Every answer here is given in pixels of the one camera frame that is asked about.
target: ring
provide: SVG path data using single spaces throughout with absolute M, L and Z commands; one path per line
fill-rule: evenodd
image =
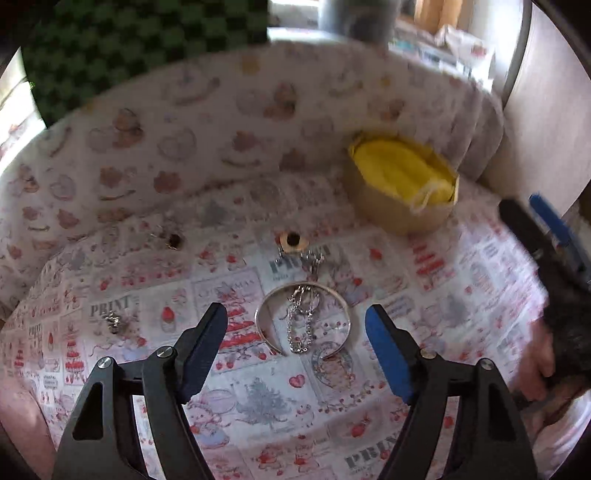
M 256 331 L 261 336 L 262 340 L 267 344 L 267 347 L 269 347 L 271 352 L 278 353 L 279 355 L 285 356 L 283 351 L 281 351 L 281 349 L 279 349 L 275 345 L 273 345 L 269 341 L 269 339 L 265 336 L 265 334 L 262 332 L 261 327 L 259 326 L 259 315 L 261 314 L 261 310 L 262 310 L 263 306 L 265 305 L 265 303 L 272 296 L 274 296 L 275 294 L 277 294 L 283 290 L 287 290 L 289 288 L 297 288 L 299 286 L 309 286 L 309 287 L 315 287 L 315 288 L 319 288 L 321 290 L 324 290 L 326 293 L 328 293 L 328 294 L 332 295 L 334 298 L 336 298 L 336 300 L 340 303 L 341 307 L 343 307 L 343 312 L 345 313 L 345 318 L 347 318 L 347 334 L 345 335 L 345 339 L 343 340 L 343 342 L 336 348 L 336 350 L 334 350 L 333 352 L 329 352 L 325 356 L 322 357 L 322 360 L 326 360 L 327 358 L 330 358 L 331 356 L 339 353 L 342 350 L 342 348 L 345 346 L 345 342 L 349 338 L 349 334 L 351 333 L 351 316 L 349 315 L 349 306 L 347 305 L 347 301 L 336 290 L 334 290 L 330 287 L 327 287 L 326 285 L 323 285 L 321 283 L 314 282 L 314 281 L 295 281 L 295 282 L 290 282 L 285 285 L 282 285 L 281 287 L 277 287 L 274 290 L 271 290 L 265 296 L 265 298 L 262 299 L 261 304 L 256 309 L 256 312 L 255 312 Z

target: screw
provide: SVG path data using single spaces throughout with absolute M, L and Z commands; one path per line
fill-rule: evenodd
M 495 363 L 489 358 L 483 358 L 479 363 L 484 370 L 492 370 L 495 367 Z
M 427 350 L 426 348 L 421 348 L 421 356 L 427 360 L 432 360 L 437 356 L 437 354 L 431 350 Z
M 168 358 L 173 354 L 173 352 L 174 348 L 171 346 L 161 346 L 158 350 L 156 350 L 156 355 L 158 355 L 160 358 Z
M 112 363 L 113 359 L 110 356 L 104 356 L 96 363 L 96 365 L 98 365 L 99 368 L 107 368 L 110 367 Z

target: red heart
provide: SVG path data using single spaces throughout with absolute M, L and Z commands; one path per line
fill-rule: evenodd
M 305 383 L 306 378 L 302 374 L 290 378 L 290 385 L 294 388 L 301 388 L 304 386 Z

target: wall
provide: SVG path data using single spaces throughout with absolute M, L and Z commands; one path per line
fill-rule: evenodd
M 562 215 L 591 179 L 591 80 L 552 21 L 533 7 L 505 107 L 506 134 L 483 175 L 503 196 L 542 193 Z
M 493 91 L 503 91 L 521 31 L 523 0 L 474 0 L 468 32 L 495 48 Z

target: beige bag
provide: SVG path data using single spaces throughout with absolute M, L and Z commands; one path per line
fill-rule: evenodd
M 379 137 L 364 136 L 358 139 L 349 149 L 350 156 L 352 157 L 355 154 L 355 147 L 360 142 L 375 138 L 383 139 L 384 135 Z M 386 138 L 402 141 L 409 146 L 415 145 L 418 150 L 426 151 L 423 145 L 418 145 L 406 138 Z M 455 179 L 454 195 L 449 202 L 439 205 L 427 205 L 429 196 L 436 187 L 433 183 L 427 183 L 410 202 L 405 202 L 400 197 L 386 195 L 365 182 L 355 162 L 351 159 L 345 166 L 344 184 L 349 200 L 353 203 L 356 211 L 387 232 L 397 235 L 431 232 L 441 226 L 457 203 L 459 177 L 442 156 L 431 149 L 427 151 L 428 154 L 421 155 L 421 158 L 431 166 L 438 165 L 445 168 Z

